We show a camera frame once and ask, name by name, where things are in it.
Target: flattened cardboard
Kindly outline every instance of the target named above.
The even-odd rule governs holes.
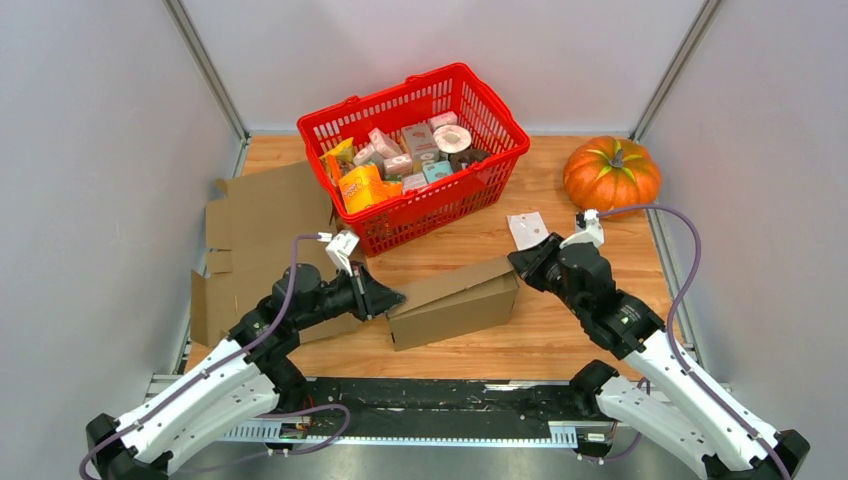
[[[299,162],[263,173],[217,180],[225,197],[206,205],[209,278],[192,272],[191,338],[215,346],[257,302],[271,293],[291,259],[294,237],[331,232],[333,205],[309,164]],[[302,241],[298,262],[311,263],[331,280],[335,267],[324,243]],[[361,252],[351,257],[364,261]],[[301,342],[349,332],[361,322],[342,315],[300,332]]]

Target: white wall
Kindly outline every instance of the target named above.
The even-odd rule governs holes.
[[[845,477],[848,4],[725,2],[646,143],[660,201],[691,214],[707,367],[812,444],[802,480]],[[691,236],[673,225],[680,263]]]
[[[169,367],[231,132],[161,2],[0,2],[0,478]]]
[[[184,0],[250,130],[462,61],[531,132],[630,131],[702,0]]]

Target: red basket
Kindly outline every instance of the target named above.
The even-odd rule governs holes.
[[[320,156],[349,137],[353,137],[357,150],[362,148],[368,143],[368,132],[375,127],[400,142],[402,127],[449,110],[456,113],[459,125],[471,132],[472,147],[492,156],[427,187],[358,213],[347,213]],[[530,148],[530,138],[503,101],[462,63],[413,75],[403,84],[365,98],[350,97],[302,117],[297,128],[315,176],[369,256],[497,202],[518,157]]]

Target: orange pumpkin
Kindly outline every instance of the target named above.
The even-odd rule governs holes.
[[[562,181],[577,208],[603,212],[653,202],[662,175],[645,147],[627,139],[596,137],[568,157]]]

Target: open cardboard box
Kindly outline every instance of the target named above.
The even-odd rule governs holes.
[[[192,272],[191,338],[209,347],[269,295],[291,261],[294,237],[337,233],[333,205],[309,164],[231,180],[217,180],[224,198],[206,205],[208,278]],[[299,263],[315,265],[327,281],[336,269],[326,244],[303,241]],[[365,261],[361,250],[351,259]],[[395,350],[464,335],[509,321],[518,280],[506,257],[395,288],[407,302],[388,316]],[[302,343],[355,330],[360,321],[346,314],[300,332]]]

